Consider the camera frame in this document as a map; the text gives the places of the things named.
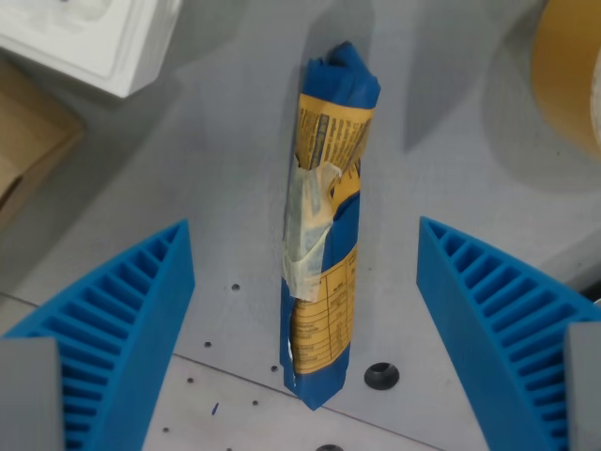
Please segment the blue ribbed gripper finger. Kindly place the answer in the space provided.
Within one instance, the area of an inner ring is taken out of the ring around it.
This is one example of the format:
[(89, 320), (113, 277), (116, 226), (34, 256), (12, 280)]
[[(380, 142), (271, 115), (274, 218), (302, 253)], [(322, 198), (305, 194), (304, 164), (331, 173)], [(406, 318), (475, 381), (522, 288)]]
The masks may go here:
[(8, 330), (52, 338), (68, 450), (139, 450), (195, 287), (189, 224), (140, 241)]
[(491, 450), (566, 450), (567, 327), (591, 301), (503, 251), (420, 220), (417, 286)]

